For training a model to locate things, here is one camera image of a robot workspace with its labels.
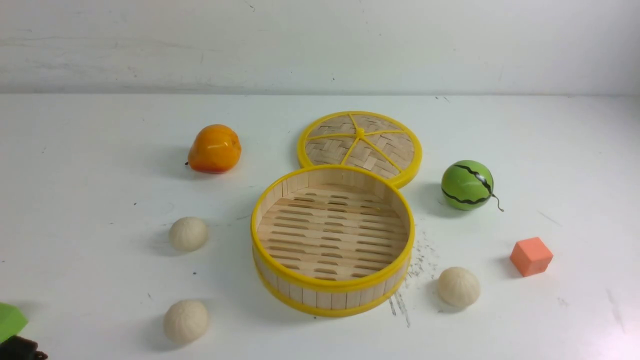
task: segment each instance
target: toy watermelon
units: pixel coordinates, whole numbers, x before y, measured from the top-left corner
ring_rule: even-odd
[[[460,210],[479,208],[491,197],[498,199],[493,194],[491,172],[486,166],[473,160],[458,161],[447,168],[442,176],[441,186],[447,203]]]

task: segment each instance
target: white wall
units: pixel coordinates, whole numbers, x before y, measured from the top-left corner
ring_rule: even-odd
[[[640,0],[1,0],[0,92],[640,94]]]

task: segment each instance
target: black stripe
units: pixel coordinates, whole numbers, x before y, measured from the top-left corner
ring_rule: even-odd
[[[489,198],[491,197],[491,195],[489,195],[489,196],[487,196],[487,197],[482,197],[482,198],[477,199],[477,200],[475,200],[475,201],[474,201],[474,200],[460,200],[460,199],[458,199],[457,197],[455,197],[455,196],[453,196],[453,195],[448,194],[446,191],[444,191],[444,189],[442,189],[442,193],[443,193],[446,197],[448,197],[448,198],[450,198],[450,199],[453,199],[453,200],[455,200],[455,201],[457,201],[457,202],[460,202],[460,203],[462,203],[462,204],[469,204],[469,205],[476,205],[476,204],[480,204],[481,202],[485,202],[485,201],[489,200]]]
[[[491,196],[491,194],[493,194],[493,191],[491,191],[491,185],[489,185],[489,183],[487,183],[487,182],[486,182],[486,179],[484,178],[484,176],[480,175],[480,173],[479,173],[479,172],[477,172],[477,171],[473,171],[473,170],[471,170],[471,168],[470,168],[470,167],[466,167],[466,166],[464,166],[464,165],[455,165],[455,166],[456,166],[456,167],[459,167],[459,168],[463,168],[463,169],[465,169],[466,171],[468,171],[468,172],[469,172],[469,174],[472,174],[473,176],[475,176],[475,177],[476,177],[476,179],[478,179],[478,181],[480,181],[480,182],[482,183],[482,185],[484,186],[484,188],[486,189],[486,191],[488,191],[488,192],[489,192],[489,196]]]

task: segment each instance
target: orange foam cube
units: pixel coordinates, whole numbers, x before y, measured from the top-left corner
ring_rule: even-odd
[[[540,238],[531,238],[518,241],[509,258],[522,276],[530,276],[544,272],[553,257]]]

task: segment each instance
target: bamboo steamer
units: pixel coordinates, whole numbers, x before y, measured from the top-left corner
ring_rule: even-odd
[[[302,168],[262,194],[251,221],[265,287],[319,316],[376,307],[400,287],[414,226],[406,200],[378,174],[344,165]]]
[[[422,147],[411,130],[388,116],[343,111],[321,117],[304,130],[298,161],[301,167],[363,168],[401,188],[418,173]]]

